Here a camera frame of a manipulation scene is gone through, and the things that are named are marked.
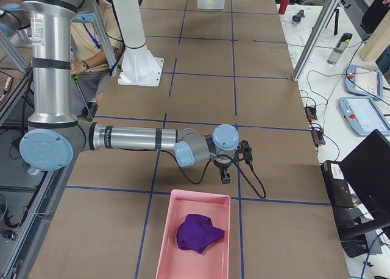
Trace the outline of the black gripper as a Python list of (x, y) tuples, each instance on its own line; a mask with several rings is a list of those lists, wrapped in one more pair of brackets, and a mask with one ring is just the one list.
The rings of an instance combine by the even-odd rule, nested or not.
[(219, 174), (221, 176), (221, 182), (223, 185), (230, 183), (230, 173), (229, 167), (232, 165), (233, 161), (228, 157), (217, 157), (213, 160), (213, 164), (219, 169)]

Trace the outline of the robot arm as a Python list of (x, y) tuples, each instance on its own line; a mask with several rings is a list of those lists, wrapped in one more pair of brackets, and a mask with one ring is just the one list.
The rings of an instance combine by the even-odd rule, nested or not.
[(231, 125), (202, 136), (193, 129), (151, 129), (103, 126), (79, 121), (71, 111), (71, 22), (98, 17), (95, 0), (22, 0), (30, 14), (34, 113), (19, 151), (41, 171), (68, 165), (86, 150), (171, 150), (180, 167), (214, 163), (223, 183), (228, 168), (239, 163), (239, 135)]

